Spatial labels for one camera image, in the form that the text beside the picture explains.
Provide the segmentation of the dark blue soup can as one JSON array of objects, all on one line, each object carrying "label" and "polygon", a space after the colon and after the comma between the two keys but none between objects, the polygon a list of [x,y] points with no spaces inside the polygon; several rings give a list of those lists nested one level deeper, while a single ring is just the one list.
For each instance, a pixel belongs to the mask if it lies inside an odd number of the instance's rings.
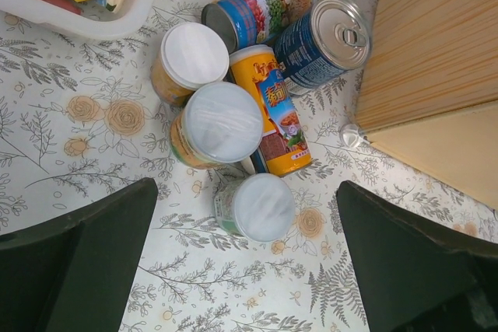
[{"label": "dark blue soup can", "polygon": [[370,25],[351,0],[317,0],[273,45],[293,96],[363,67],[370,56]]}]

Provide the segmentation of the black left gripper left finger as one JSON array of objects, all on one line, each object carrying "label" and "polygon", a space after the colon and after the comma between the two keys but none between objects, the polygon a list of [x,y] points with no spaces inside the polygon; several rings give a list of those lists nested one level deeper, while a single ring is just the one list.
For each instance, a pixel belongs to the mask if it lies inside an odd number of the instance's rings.
[{"label": "black left gripper left finger", "polygon": [[152,178],[1,237],[3,331],[116,331],[158,196]]}]

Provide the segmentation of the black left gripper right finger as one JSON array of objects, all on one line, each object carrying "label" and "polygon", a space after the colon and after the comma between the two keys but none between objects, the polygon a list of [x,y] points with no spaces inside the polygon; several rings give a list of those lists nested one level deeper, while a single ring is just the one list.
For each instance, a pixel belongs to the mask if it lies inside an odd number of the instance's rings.
[{"label": "black left gripper right finger", "polygon": [[338,213],[372,331],[495,331],[497,245],[344,181]]}]

